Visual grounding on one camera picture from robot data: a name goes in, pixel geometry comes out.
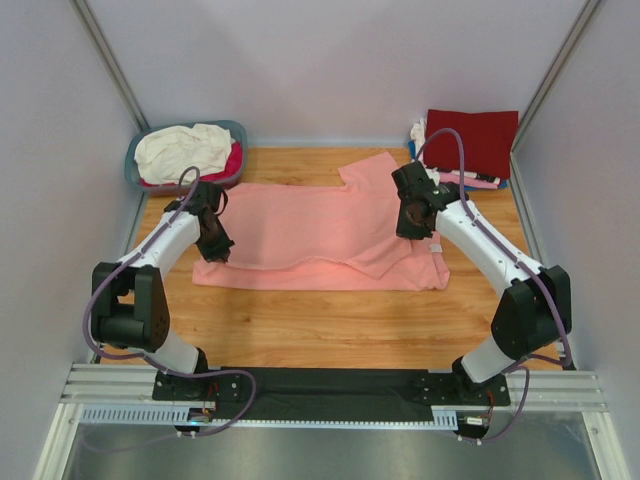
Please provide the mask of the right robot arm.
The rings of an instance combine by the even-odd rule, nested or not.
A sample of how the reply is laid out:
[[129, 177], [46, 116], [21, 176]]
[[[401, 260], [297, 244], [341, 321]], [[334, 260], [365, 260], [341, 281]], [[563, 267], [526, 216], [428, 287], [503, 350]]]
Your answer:
[[470, 404], [484, 395], [487, 381], [557, 341], [572, 329], [569, 274], [545, 267], [521, 252], [480, 213], [455, 183], [435, 184], [419, 163], [392, 173], [400, 209], [396, 235], [449, 240], [473, 262], [499, 297], [491, 332], [457, 361], [452, 395]]

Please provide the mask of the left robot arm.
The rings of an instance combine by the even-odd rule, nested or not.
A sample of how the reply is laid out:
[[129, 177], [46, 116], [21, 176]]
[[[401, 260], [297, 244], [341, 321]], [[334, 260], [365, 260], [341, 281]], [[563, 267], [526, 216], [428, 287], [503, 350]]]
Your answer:
[[211, 263], [228, 261], [234, 242], [220, 221], [224, 188], [202, 183], [170, 202], [152, 232], [116, 262], [92, 272], [92, 295], [83, 314], [85, 342], [112, 360], [140, 358], [166, 375], [188, 401], [209, 392], [206, 355], [171, 328], [164, 280], [191, 246]]

